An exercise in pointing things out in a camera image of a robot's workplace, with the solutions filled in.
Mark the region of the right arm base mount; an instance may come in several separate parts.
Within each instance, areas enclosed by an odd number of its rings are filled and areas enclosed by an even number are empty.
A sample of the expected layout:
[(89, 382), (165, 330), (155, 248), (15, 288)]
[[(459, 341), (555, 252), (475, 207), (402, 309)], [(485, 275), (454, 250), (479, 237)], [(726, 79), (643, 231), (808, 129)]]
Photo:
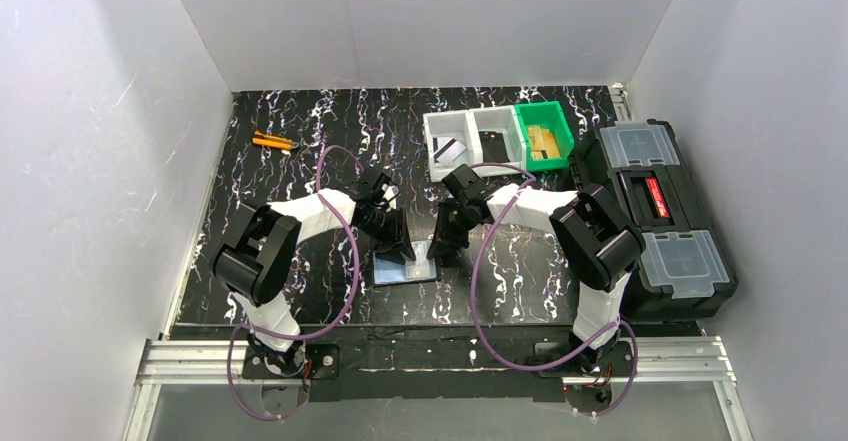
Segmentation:
[(632, 340), (624, 338), (612, 340), (600, 355), (586, 349), (569, 362), (536, 375), (544, 380), (560, 380), (572, 415), (596, 422), (626, 399), (637, 377), (638, 360)]

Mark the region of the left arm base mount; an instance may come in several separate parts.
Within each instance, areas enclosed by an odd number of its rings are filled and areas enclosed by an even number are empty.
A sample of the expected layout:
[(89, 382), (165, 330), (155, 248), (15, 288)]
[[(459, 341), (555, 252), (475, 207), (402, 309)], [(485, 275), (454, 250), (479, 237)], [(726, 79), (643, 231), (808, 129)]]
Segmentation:
[(255, 384), (264, 416), (282, 417), (310, 398), (313, 381), (335, 380), (340, 349), (333, 344), (300, 344), (280, 355), (249, 344), (236, 379)]

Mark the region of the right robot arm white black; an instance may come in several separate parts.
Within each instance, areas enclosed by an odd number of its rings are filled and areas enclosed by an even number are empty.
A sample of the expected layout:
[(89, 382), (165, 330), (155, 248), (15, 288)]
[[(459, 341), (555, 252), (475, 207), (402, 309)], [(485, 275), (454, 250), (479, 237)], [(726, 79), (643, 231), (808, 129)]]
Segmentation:
[(551, 234), (579, 283), (571, 342), (588, 358), (615, 344), (624, 291), (646, 242), (609, 190), (588, 184), (579, 191), (546, 191), (488, 181), (468, 165), (442, 182), (450, 195), (439, 204), (429, 258), (468, 248), (470, 232), (484, 224)]

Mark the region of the black leather card holder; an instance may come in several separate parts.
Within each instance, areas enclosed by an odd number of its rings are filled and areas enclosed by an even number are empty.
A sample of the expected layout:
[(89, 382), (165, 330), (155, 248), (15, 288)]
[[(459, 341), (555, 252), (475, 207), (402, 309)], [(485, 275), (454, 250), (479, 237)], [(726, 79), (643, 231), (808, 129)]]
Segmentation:
[[(439, 278), (431, 281), (438, 281), (441, 279), (440, 266), (439, 271)], [(376, 287), (396, 286), (431, 281), (410, 281), (406, 275), (406, 263), (393, 263), (390, 261), (378, 259), (375, 255), (373, 256), (373, 283)]]

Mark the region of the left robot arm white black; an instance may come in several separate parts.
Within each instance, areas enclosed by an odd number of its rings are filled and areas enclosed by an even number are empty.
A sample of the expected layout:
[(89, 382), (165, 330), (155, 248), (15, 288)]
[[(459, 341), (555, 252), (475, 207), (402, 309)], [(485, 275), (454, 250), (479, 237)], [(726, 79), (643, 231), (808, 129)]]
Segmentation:
[(244, 309), (260, 345), (285, 355), (303, 341), (282, 293), (299, 243), (349, 226), (376, 242), (380, 259), (416, 259), (405, 213), (388, 194), (391, 184), (383, 171), (366, 168), (341, 190), (321, 188), (296, 200), (237, 209), (210, 269)]

